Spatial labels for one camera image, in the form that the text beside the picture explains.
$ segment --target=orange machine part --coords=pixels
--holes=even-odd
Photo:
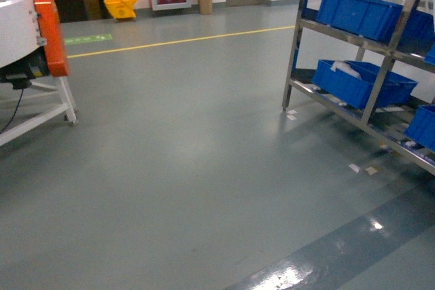
[[[44,47],[48,70],[54,77],[69,75],[67,51],[60,29],[60,18],[54,0],[35,0],[41,36],[47,39]]]

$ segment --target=stainless steel shelf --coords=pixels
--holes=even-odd
[[[429,71],[431,73],[435,73],[435,65],[431,65],[423,61],[424,56],[421,50],[415,50],[416,53],[406,53],[400,50],[391,51],[388,50],[388,47],[385,44],[367,39],[365,37],[360,37],[359,35],[354,35],[346,31],[335,29],[331,26],[324,25],[307,18],[302,18],[300,20],[300,25],[304,28],[311,29],[335,39],[339,39],[341,41],[364,48],[365,50],[376,52],[382,56],[388,56],[390,52],[392,52],[393,58],[395,60],[420,69],[424,69],[425,71]]]
[[[318,103],[321,103],[323,106],[329,108],[367,134],[382,141],[394,151],[397,151],[405,158],[408,158],[411,162],[416,163],[423,169],[426,169],[429,173],[435,175],[435,153],[420,145],[418,145],[418,148],[406,146],[405,142],[409,139],[403,133],[407,126],[406,124],[412,120],[415,110],[419,105],[423,104],[423,101],[411,97],[407,104],[400,108],[396,108],[399,109],[400,112],[392,112],[391,108],[376,109],[378,95],[380,94],[382,85],[387,78],[388,71],[393,69],[395,61],[398,60],[431,73],[435,73],[435,66],[423,61],[425,54],[429,50],[427,45],[423,45],[422,42],[416,44],[413,44],[412,42],[400,44],[400,39],[408,18],[418,2],[419,0],[406,0],[399,18],[400,24],[396,26],[390,43],[386,45],[316,22],[315,18],[317,12],[307,8],[308,0],[300,0],[292,42],[292,52],[290,54],[288,65],[288,74],[285,81],[283,108],[286,109],[288,107],[292,88],[295,88],[307,96],[310,96]],[[365,50],[376,52],[384,57],[379,74],[368,99],[367,106],[364,110],[340,106],[340,100],[334,98],[330,94],[325,94],[323,90],[320,90],[311,84],[311,78],[315,70],[296,68],[300,44],[302,41],[302,31],[304,28],[317,31],[324,35],[360,47],[357,54],[357,60],[363,59]]]
[[[316,102],[321,103],[323,106],[327,107],[329,110],[344,118],[354,126],[357,126],[367,134],[384,142],[386,145],[391,147],[394,151],[402,154],[408,160],[416,163],[429,173],[435,175],[435,161],[433,161],[431,157],[425,155],[420,149],[407,147],[404,144],[404,141],[408,140],[405,135],[396,132],[396,135],[399,134],[402,136],[401,138],[398,138],[396,135],[389,134],[386,130],[379,126],[375,126],[374,124],[364,124],[361,121],[361,111],[341,107],[337,102],[334,102],[330,97],[328,97],[328,95],[321,94],[320,92],[316,91],[313,86],[306,85],[297,79],[292,78],[290,80],[290,85],[308,95]]]

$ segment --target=white machine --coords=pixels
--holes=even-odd
[[[53,0],[0,0],[0,83],[9,83],[14,90],[37,90],[37,93],[20,97],[24,103],[31,102],[32,105],[43,96],[57,97],[49,110],[0,133],[0,146],[62,113],[71,125],[77,123],[68,73]],[[54,86],[32,82],[48,75],[53,76]],[[17,101],[2,98],[0,105]]]

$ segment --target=blue plastic bin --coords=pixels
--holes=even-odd
[[[388,43],[403,6],[382,0],[322,0],[316,21]],[[410,39],[435,42],[433,16],[413,11],[402,34],[401,43]]]
[[[388,42],[394,32],[402,6],[381,0],[321,0],[316,21]]]
[[[353,61],[352,63],[355,66],[359,66],[367,71],[370,71],[371,73],[374,73],[376,76],[379,73],[379,69],[381,69],[379,66],[369,62]],[[395,104],[408,102],[411,92],[418,84],[418,81],[414,81],[413,79],[393,73],[392,71],[388,75],[388,80],[399,83],[399,88],[393,94],[391,94],[391,102]]]
[[[435,151],[435,105],[420,106],[405,135]]]
[[[411,12],[401,42],[407,42],[407,39],[435,42],[434,17],[418,10]]]
[[[351,76],[340,69],[332,71],[333,60],[319,60],[312,82],[335,97],[356,109],[366,107],[379,67],[369,62],[346,61],[361,75],[361,79]],[[417,82],[395,73],[383,84],[376,107],[405,103]]]
[[[426,61],[432,65],[435,65],[435,44],[432,47],[432,49],[426,54],[424,61]]]

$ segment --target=yellow floor line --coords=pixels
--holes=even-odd
[[[262,30],[253,30],[253,31],[245,31],[245,32],[237,32],[237,33],[212,35],[210,37],[195,37],[194,39],[184,39],[184,40],[177,40],[177,41],[152,43],[152,44],[145,44],[143,46],[135,46],[135,47],[128,47],[128,48],[118,48],[118,49],[103,50],[103,51],[97,51],[97,52],[88,52],[88,53],[85,53],[85,54],[73,54],[73,55],[68,56],[68,58],[69,59],[81,58],[81,57],[87,57],[87,56],[96,56],[98,54],[111,54],[112,52],[138,50],[138,49],[145,49],[145,48],[168,46],[170,44],[178,44],[178,43],[185,43],[185,42],[193,42],[193,41],[202,41],[202,40],[217,39],[219,37],[234,37],[236,35],[246,35],[246,34],[263,33],[263,32],[271,32],[271,31],[279,31],[279,30],[287,30],[287,29],[294,29],[294,26],[282,26],[282,27],[274,27],[274,28],[271,28],[271,29],[262,29]]]

